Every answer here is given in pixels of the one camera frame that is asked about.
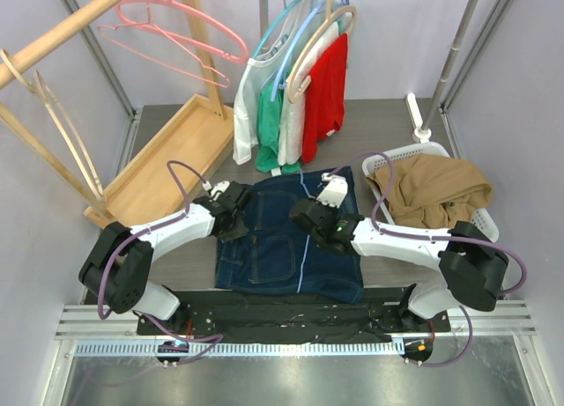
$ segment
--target wooden hanger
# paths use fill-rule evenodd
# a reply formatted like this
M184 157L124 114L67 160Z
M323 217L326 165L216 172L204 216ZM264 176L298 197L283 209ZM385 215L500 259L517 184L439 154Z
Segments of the wooden hanger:
M301 95L308 89L309 84L311 83L311 77L307 76L304 81L301 83L300 87L294 92L294 81L296 79L296 75L298 74L298 69L303 64L304 60L306 59L306 55L308 52L313 48L315 43L319 41L322 35L329 29L329 27L341 16L346 13L351 13L351 24L346 29L345 33L349 36L352 34L354 30L354 26L356 25L356 7L351 5L347 5L345 7L341 7L334 12L331 13L331 6L333 5L333 0L327 0L327 4L325 5L325 20L321 24L321 26L315 31L313 36L309 39L308 43L306 44L305 48L301 51L300 56L296 60L295 64L292 67L292 72L287 79L286 85L286 95L288 100L292 103L297 102Z
M104 201L104 190L102 188L98 173L96 172L94 164L93 164L93 162L90 158L90 155L88 154L88 151L87 151L87 149L86 149L86 147L85 147L85 145L82 141L82 138L80 137L80 135L77 131L77 128L72 123L72 120L70 119L69 114L64 109L64 107L59 103L58 99L53 94L53 91L51 91L51 89L47 86L47 84L45 83L45 80L43 79L43 77L41 76L39 71L37 71L37 70L35 71L35 83L36 84L34 85L33 83L28 82L19 73L19 71L16 70L16 68L13 66L13 64L10 61L10 55L8 54L8 52L5 49L0 49L0 57L2 57L2 60L8 66L10 71L13 73L14 77L30 93L37 96L41 100L41 102L43 103L43 105L47 109L51 119L53 120L57 129L59 130L59 133L61 133L61 136L63 137L64 142L67 144L67 146L70 150L70 153L72 154L72 157L76 161L78 168L80 169L80 172L84 176L86 183L88 184L88 187L92 191L94 197L98 201L103 202ZM58 115L55 111L54 104L55 104L56 108L59 110L59 112L61 113L61 115L63 116L63 120L66 122L67 126L70 129L70 132L72 133L75 140L77 141L78 150L80 150L82 152L82 156L84 157L84 159L86 161L86 166L83 162L83 159L78 154L78 150L75 147L74 143L72 142L71 138L69 137L69 134L64 129L63 123L61 122L61 120L59 119L59 117L58 117Z

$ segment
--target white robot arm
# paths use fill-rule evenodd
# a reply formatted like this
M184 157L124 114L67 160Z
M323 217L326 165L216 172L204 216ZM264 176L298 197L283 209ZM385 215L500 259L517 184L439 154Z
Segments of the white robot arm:
M223 181L209 194L197 198L188 212L181 210L149 224L131 228L118 222L108 225L80 270L80 282L98 296L110 255L131 234L148 229L123 250L122 259L111 269L104 303L117 314L135 310L166 322L172 329L183 325L185 311L178 298L168 288L149 281L152 263L192 240L214 235L230 241L248 232L240 217L250 199L247 188L235 181ZM172 223L159 226L167 221Z
M320 195L302 199L290 214L318 246L344 255L399 259L438 271L436 278L414 284L405 293L403 318L427 321L460 305L485 312L494 310L508 257L471 243L433 240L453 235L488 240L478 228L465 222L457 223L453 229L426 230L383 223L377 223L376 228L370 218L340 215L338 208L348 189L345 178L324 174L323 180L328 184Z
M424 230L385 224L376 228L365 217L340 215L338 207L348 189L344 178L324 175L323 179L328 184L322 193L317 198L300 200L290 214L291 219L310 234L319 247L342 255L395 258L438 271L432 281L414 284L405 291L400 318L406 327L409 327L409 321L420 324L461 304L482 311L495 308L508 265L507 256L475 245L431 240L434 236L452 234L485 239L486 236L476 227L470 223L458 223L453 230ZM185 306L168 288L148 281L151 264L192 240L214 235L229 241L248 231L240 217L250 198L245 187L235 181L224 181L209 194L196 199L188 213L183 210L131 228L117 222L107 226L80 271L81 283L98 295L104 267L120 243L133 233L154 229L164 221L178 218L171 225L140 236L128 246L120 266L114 266L109 274L104 302L118 314L135 310L153 315L172 329L181 327L186 321ZM414 240L391 236L382 229L393 229L411 237L416 233L421 237Z

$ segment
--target brown garment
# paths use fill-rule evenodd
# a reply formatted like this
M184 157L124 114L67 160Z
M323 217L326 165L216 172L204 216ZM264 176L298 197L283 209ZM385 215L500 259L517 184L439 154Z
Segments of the brown garment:
M420 153L394 161L396 179L387 203L397 225L452 228L470 221L474 211L492 199L492 186L472 163ZM380 192L390 182L390 167L378 168L369 181Z

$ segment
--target white laundry basket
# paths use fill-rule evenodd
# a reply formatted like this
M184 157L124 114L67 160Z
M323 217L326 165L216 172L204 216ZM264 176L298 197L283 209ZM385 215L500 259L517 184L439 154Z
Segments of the white laundry basket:
M399 159L410 158L418 153L428 153L430 155L442 155L443 157L450 157L449 153L439 144L435 142L427 142L424 144L410 144L409 146L403 146L401 148L392 149L391 151L385 151L392 160L397 161ZM381 166L386 165L386 160L379 155L375 155L370 158L366 158L362 163L362 172L367 177L374 174L374 171ZM374 185L370 185L376 199L380 199L380 192ZM385 204L382 204L382 212L390 224L395 224L394 219L391 217L390 212ZM491 241L497 241L500 237L500 231L495 225L490 214L487 210L482 208L474 212L471 222L480 229L480 231L487 236Z

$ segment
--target pink hanger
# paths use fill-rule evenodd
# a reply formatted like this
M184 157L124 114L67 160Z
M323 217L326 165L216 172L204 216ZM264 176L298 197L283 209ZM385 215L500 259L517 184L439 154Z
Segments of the pink hanger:
M222 33L225 33L227 36L229 36L240 48L241 55L240 56L231 55L231 54L228 54L225 51L222 51L219 48L215 48L211 45L208 45L206 43L202 43L200 41L195 41L194 39L191 39L187 36L183 36L183 35L177 34L177 33L171 33L171 32L168 32L168 31L164 31L164 32L168 33L176 41L179 41L179 42L182 42L182 43L188 43L189 45L192 45L196 48L204 49L204 50L208 51L209 53L214 54L214 55L218 55L222 58L225 58L226 60L231 61L232 63L242 64L242 63L246 63L247 60L249 59L249 50L247 49L247 45L245 44L244 40L237 33L235 33L229 27L225 26L223 23L217 21L215 18L212 18L212 17L208 16L207 14L205 14L205 13L203 13L203 12L201 12L201 11L195 9L195 8L192 8L189 5L179 3L176 0L122 0L119 4L117 4L115 6L115 12L117 13L118 17L120 18L120 20L124 24L137 25L139 29L145 30L146 32L162 34L163 31L161 29L159 29L158 27L156 27L153 23L139 23L139 22L130 20L129 18L127 18L125 16L125 14L122 11L122 6L125 5L125 4L135 4L135 3L164 5L166 7L170 7L172 9L175 9L175 10L184 12L186 14L190 14L192 16L195 16L197 18L200 18L203 21L205 21L206 23L208 23L208 24L214 26L215 28L217 28L218 30L220 30Z
M136 3L138 3L138 2L144 2L145 5L146 5L146 9L147 9L147 20L146 20L145 22L135 22L135 21L129 20L128 18L125 18L125 16L123 16L123 14L122 14L122 12L121 12L121 10L120 10L121 5L118 4L118 5L115 7L116 12L118 13L118 16L122 19L122 21L124 21L125 23L124 23L124 24L121 24L121 25L116 25L116 26L111 26L111 25L98 25L98 31L100 32L100 35L103 36L104 38L108 39L109 41L112 41L112 42L115 43L116 45L118 45L118 46L120 46L120 47L122 47L122 48L128 49L130 52L132 52L132 53L134 53L134 54L137 54L137 55L143 57L143 58L146 59L146 60L149 60L149 61L152 61L152 62L154 62L154 63L157 63L158 65L161 65L161 66L163 66L163 67L167 67L167 68L169 68L170 70L177 71L177 72L179 72L179 73L181 73L181 74L183 74L183 75L185 75L185 76L189 76L189 77L191 77L191 78L197 78L198 80L202 80L202 81L204 81L204 82L211 83L211 84L213 84L213 85L217 85L217 86L220 86L220 87L228 87L228 86L231 84L231 82L229 81L229 78L228 78L225 74L223 74L223 73L220 72L219 70L214 69L213 67L210 67L210 66L205 65L205 64L202 62L202 60L200 60L200 58L199 58L196 54L194 54L194 53L191 52L189 49L187 49L185 46L183 46L183 45L181 44L181 41L187 42L187 43L189 43L189 44L191 44L191 45L194 45L194 46L196 46L196 47L198 47L198 48L204 49L204 50L206 50L206 51L208 51L208 52L212 52L213 54L219 54L219 55L221 55L223 58L226 58L226 59L229 60L229 61L232 61L233 59L236 59L236 60L239 62L239 61L241 60L241 58L234 57L234 56L232 56L232 55L229 55L229 54L227 54L227 53L221 51L220 49L217 49L217 48L215 48L215 47L211 47L211 46L209 46L209 45L207 45L207 44L203 44L202 42L199 42L199 41L195 41L195 40L193 40L193 39L191 39L191 38L187 38L187 37L182 36L182 35L180 35L180 34L168 32L168 31L165 31L165 30L161 29L159 26L157 26L157 25L152 21L152 14L151 14L151 6L150 6L150 3L152 2L153 4L165 5L165 4L163 4L161 1L165 1L166 3L169 3L170 1L172 1L172 2L174 3L174 8L175 8L175 9L177 9L177 6L180 5L182 8L189 9L189 11L188 11L188 10L185 11L185 12L187 12L188 14L192 14L192 13L195 11L195 12L197 13L196 15L197 15L199 18L205 20L206 22L213 23L213 24L214 24L214 23L218 23L219 25L221 25L223 28L226 29L226 32L227 32L227 34L228 34L230 37L232 37L232 38L234 38L234 39L236 38L236 40L241 41L242 47L243 47L243 55L249 56L249 52L248 52L248 50L247 50L247 46L246 46L245 43L242 41L242 39L241 39L236 33L233 33L231 30L229 30L227 27L223 26L223 25L222 25L221 23L219 23L218 21L214 20L213 18L210 18L209 16L203 14L202 12L200 12L200 11L198 11L198 10L196 10L196 9L193 9L193 8L191 8L191 7L188 7L188 5L177 3L175 0L160 0L158 3L155 3L154 1L155 1L155 0L135 0ZM130 2L130 1L127 1L127 0L122 0L122 2L121 2L121 4L130 4L130 3L131 3L131 2ZM149 31L149 32L152 32L152 33L161 34L161 35L167 37L169 40L171 40L171 41L174 42L176 45L178 45L180 48L182 48L187 54L193 56L196 60L198 60L198 62L200 63L200 66L201 66L202 68L207 69L207 70L211 70L212 72L214 72L215 74L217 74L218 76L220 76L221 78L223 78L223 79L225 80L225 83L219 83L219 82L216 82L216 81L214 81L214 80L210 80L210 79L208 79L208 78L203 78L202 76L198 76L198 75L193 74L193 73L190 73L190 72L188 72L188 71L186 71L186 70L182 70L182 69L179 69L179 68L177 68L177 67L174 67L174 66L172 66L172 65L170 65L170 64L163 63L163 62L160 61L160 60L157 60L157 59L155 59L155 58L152 58L151 56L148 56L147 54L144 54L143 52L140 52L140 51L138 51L138 50L136 50L136 49L134 49L134 48L132 48L132 47L129 47L129 46L125 45L124 43L122 43L122 42L120 42L120 41L117 41L117 40L113 39L111 36L109 36L108 34L106 34L106 33L104 33L104 32L102 31L102 29L116 30L116 29L121 28L121 27L132 27L132 28L136 28L136 29L140 29L140 30Z

